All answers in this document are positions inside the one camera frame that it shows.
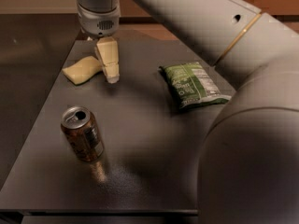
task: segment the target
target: yellow sponge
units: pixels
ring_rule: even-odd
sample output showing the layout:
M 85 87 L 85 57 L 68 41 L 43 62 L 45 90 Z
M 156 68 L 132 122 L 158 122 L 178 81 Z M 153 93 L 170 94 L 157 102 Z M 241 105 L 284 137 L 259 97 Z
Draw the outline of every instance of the yellow sponge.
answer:
M 64 75 L 75 85 L 82 84 L 102 71 L 102 64 L 93 56 L 88 56 L 63 69 Z

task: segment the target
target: green chip bag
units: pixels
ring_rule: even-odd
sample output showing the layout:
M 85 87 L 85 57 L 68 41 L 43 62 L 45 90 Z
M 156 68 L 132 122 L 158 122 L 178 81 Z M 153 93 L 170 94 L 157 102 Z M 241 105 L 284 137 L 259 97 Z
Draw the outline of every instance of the green chip bag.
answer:
M 179 109 L 189 109 L 227 103 L 231 96 L 223 95 L 199 63 L 160 66 L 179 103 Z

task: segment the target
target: metal can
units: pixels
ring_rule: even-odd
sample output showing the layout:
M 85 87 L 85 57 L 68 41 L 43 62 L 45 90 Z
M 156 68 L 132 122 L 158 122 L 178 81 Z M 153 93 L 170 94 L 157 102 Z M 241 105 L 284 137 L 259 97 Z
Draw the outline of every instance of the metal can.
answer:
M 103 142 L 94 114 L 85 107 L 68 108 L 62 117 L 62 131 L 82 161 L 94 161 L 103 152 Z

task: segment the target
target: can lid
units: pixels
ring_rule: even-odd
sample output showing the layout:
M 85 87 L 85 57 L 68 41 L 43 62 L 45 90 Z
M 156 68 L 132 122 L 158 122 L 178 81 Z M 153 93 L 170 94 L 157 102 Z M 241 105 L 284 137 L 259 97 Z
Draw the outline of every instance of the can lid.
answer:
M 67 129 L 77 129 L 84 126 L 91 118 L 91 112 L 81 106 L 67 109 L 62 117 L 62 125 Z

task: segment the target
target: gray table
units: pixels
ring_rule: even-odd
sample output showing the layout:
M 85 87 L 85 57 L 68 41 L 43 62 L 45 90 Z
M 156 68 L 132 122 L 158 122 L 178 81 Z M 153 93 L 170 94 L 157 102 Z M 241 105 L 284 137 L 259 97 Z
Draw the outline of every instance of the gray table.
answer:
M 93 54 L 77 41 L 64 66 Z M 98 74 L 75 87 L 58 76 L 0 193 L 0 209 L 25 214 L 197 215 L 197 165 L 223 105 L 179 113 L 159 65 L 199 61 L 178 41 L 120 41 L 121 80 Z M 225 94 L 233 89 L 206 70 Z M 79 161 L 60 130 L 72 105 L 95 115 L 105 151 Z

